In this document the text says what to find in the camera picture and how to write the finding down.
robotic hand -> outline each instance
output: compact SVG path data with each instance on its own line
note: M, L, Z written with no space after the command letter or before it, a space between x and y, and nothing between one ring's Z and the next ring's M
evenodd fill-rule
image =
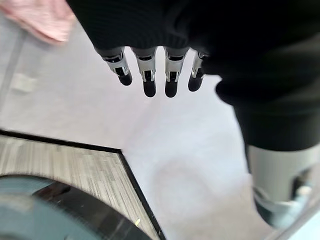
M96 51L124 85L123 46L136 56L148 97L155 51L165 47L168 97L189 47L197 50L190 91L204 74L222 77L219 97L240 125L253 198L276 228L297 219L320 155L319 0L67 0Z

